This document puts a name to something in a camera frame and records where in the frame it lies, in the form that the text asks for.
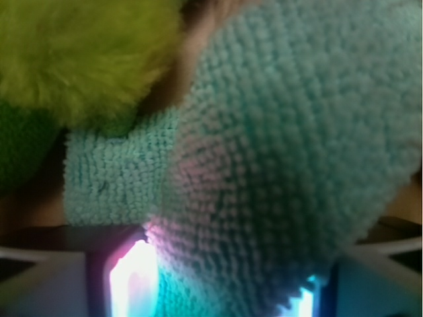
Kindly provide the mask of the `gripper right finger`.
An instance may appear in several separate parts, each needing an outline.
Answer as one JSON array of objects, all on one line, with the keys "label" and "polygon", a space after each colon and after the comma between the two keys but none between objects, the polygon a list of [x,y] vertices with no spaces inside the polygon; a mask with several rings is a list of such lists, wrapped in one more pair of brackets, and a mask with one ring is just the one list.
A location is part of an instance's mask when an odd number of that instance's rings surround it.
[{"label": "gripper right finger", "polygon": [[421,316],[422,225],[382,217],[326,285],[303,290],[298,316]]}]

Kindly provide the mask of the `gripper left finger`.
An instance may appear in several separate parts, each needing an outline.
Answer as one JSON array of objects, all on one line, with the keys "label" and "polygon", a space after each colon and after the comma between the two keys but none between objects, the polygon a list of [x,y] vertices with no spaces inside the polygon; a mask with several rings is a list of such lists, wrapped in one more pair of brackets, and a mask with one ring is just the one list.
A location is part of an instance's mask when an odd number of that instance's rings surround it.
[{"label": "gripper left finger", "polygon": [[137,225],[32,227],[1,237],[2,316],[153,316],[156,251]]}]

